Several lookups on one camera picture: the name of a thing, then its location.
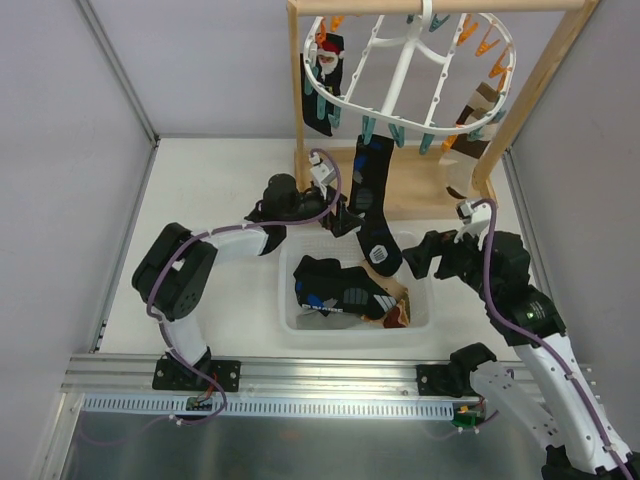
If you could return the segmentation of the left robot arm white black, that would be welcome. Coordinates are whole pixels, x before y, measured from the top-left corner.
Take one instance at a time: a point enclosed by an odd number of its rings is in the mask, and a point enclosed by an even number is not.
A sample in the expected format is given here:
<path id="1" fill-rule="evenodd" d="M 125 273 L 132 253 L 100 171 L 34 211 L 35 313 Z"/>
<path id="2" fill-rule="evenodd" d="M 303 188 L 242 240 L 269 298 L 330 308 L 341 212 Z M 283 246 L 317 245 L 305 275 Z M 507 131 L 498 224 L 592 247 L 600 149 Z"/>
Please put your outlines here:
<path id="1" fill-rule="evenodd" d="M 195 316 L 212 268 L 270 254 L 290 226 L 318 222 L 336 237 L 360 227 L 364 220 L 348 210 L 340 187 L 338 181 L 320 180 L 299 191 L 291 175 L 277 174 L 242 224 L 202 233 L 179 223 L 163 228 L 132 277 L 167 347 L 156 363 L 153 389 L 237 390 L 229 375 L 239 365 L 213 360 Z"/>

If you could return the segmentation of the white round clip hanger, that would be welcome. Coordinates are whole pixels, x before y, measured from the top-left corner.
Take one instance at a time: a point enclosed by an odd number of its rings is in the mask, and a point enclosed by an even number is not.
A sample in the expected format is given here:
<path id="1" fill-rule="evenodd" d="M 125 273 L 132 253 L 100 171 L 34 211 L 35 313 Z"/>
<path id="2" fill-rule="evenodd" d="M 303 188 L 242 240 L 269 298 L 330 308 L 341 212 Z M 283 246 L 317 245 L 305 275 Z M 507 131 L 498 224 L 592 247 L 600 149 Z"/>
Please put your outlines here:
<path id="1" fill-rule="evenodd" d="M 492 33 L 496 31 L 499 33 L 499 37 L 492 43 L 486 41 L 481 42 L 476 49 L 476 55 L 480 57 L 500 43 L 505 44 L 505 49 L 488 74 L 490 78 L 500 79 L 498 86 L 495 88 L 495 90 L 499 92 L 500 98 L 495 104 L 495 107 L 487 113 L 486 117 L 477 120 L 475 123 L 466 126 L 457 125 L 456 123 L 452 126 L 440 126 L 434 122 L 435 112 L 441 103 L 442 90 L 450 76 L 451 63 L 457 53 L 457 49 L 468 40 L 478 26 L 477 23 L 472 21 L 474 15 L 473 12 L 463 12 L 460 14 L 460 19 L 452 34 L 449 48 L 443 55 L 433 51 L 422 41 L 422 33 L 425 29 L 433 33 L 446 22 L 445 19 L 439 18 L 437 13 L 434 12 L 431 1 L 424 1 L 421 6 L 421 11 L 418 14 L 410 14 L 408 16 L 408 30 L 406 34 L 401 37 L 382 38 L 379 36 L 380 29 L 385 20 L 385 17 L 380 15 L 371 30 L 370 38 L 361 53 L 359 63 L 350 77 L 350 83 L 346 90 L 341 89 L 340 96 L 333 96 L 327 93 L 323 86 L 315 80 L 311 68 L 316 62 L 317 45 L 324 41 L 327 33 L 335 34 L 335 30 L 342 23 L 343 19 L 341 17 L 333 17 L 331 19 L 331 26 L 327 27 L 325 17 L 316 17 L 305 39 L 301 55 L 303 55 L 305 63 L 306 76 L 313 89 L 334 105 L 334 114 L 329 116 L 332 128 L 337 128 L 340 125 L 341 113 L 344 110 L 358 113 L 362 117 L 374 117 L 376 122 L 380 120 L 386 123 L 392 136 L 399 142 L 404 139 L 404 133 L 407 129 L 418 131 L 422 133 L 425 138 L 431 139 L 435 136 L 461 135 L 477 130 L 488 123 L 499 110 L 503 110 L 506 98 L 508 97 L 513 71 L 516 67 L 516 49 L 513 44 L 513 38 L 506 26 L 495 15 L 482 12 L 479 12 L 477 15 L 487 23 L 487 32 Z M 392 47 L 399 47 L 401 51 L 381 107 L 376 109 L 354 102 L 354 91 L 363 76 L 363 71 L 371 52 L 375 49 L 389 49 Z M 422 55 L 438 68 L 438 80 L 433 89 L 425 119 L 422 122 L 403 118 L 395 112 L 415 54 Z"/>

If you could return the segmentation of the teal clothes peg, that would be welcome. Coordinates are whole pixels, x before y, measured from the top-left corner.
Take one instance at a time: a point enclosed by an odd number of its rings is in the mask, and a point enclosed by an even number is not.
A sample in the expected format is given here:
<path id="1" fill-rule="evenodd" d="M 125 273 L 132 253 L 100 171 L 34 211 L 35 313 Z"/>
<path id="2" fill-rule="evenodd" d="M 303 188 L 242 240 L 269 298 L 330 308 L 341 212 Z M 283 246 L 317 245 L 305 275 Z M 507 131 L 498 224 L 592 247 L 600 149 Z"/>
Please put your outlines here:
<path id="1" fill-rule="evenodd" d="M 375 132 L 376 119 L 370 116 L 362 117 L 361 137 L 362 144 L 369 145 Z"/>

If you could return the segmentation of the brown cream striped sock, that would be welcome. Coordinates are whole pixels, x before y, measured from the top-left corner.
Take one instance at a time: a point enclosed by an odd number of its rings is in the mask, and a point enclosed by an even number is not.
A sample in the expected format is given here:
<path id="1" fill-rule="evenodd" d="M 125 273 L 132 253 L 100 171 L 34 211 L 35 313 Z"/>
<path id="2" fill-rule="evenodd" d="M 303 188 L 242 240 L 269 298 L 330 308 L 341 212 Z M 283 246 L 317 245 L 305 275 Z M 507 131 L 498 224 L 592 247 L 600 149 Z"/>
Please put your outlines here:
<path id="1" fill-rule="evenodd" d="M 497 90 L 488 83 L 481 82 L 467 101 L 456 124 L 466 126 L 484 119 L 499 98 Z M 469 196 L 475 166 L 493 140 L 504 115 L 505 111 L 499 110 L 479 129 L 457 135 L 450 148 L 442 154 L 439 164 L 445 168 L 446 191 L 451 197 L 463 200 Z"/>

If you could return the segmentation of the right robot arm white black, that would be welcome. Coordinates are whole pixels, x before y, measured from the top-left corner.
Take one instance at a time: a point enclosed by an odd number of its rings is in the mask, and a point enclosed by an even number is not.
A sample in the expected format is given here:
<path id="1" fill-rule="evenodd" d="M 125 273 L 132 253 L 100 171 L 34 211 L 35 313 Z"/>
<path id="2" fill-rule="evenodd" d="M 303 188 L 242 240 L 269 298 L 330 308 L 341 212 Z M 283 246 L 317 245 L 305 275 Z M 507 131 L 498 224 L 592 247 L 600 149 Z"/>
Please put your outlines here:
<path id="1" fill-rule="evenodd" d="M 483 397 L 545 451 L 545 479 L 638 478 L 639 454 L 598 405 L 555 304 L 531 285 L 530 255 L 519 235 L 497 231 L 479 240 L 455 230 L 429 231 L 402 255 L 415 278 L 426 277 L 438 259 L 435 278 L 457 278 L 478 294 L 490 324 L 525 364 L 543 401 L 531 400 L 480 342 L 451 353 L 446 364 L 418 368 L 421 389 Z"/>

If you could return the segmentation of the black blue sport sock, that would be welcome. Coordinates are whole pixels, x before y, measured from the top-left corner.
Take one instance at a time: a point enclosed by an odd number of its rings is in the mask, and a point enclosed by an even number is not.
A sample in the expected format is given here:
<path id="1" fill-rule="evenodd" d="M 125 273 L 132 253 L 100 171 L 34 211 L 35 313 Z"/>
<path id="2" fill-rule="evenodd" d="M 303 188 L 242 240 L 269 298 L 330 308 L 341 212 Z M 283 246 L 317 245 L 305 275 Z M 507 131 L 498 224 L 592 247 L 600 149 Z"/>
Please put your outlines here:
<path id="1" fill-rule="evenodd" d="M 384 215 L 386 185 L 395 142 L 373 134 L 359 135 L 353 163 L 348 210 L 363 220 L 356 233 L 370 267 L 383 277 L 393 276 L 403 256 Z"/>

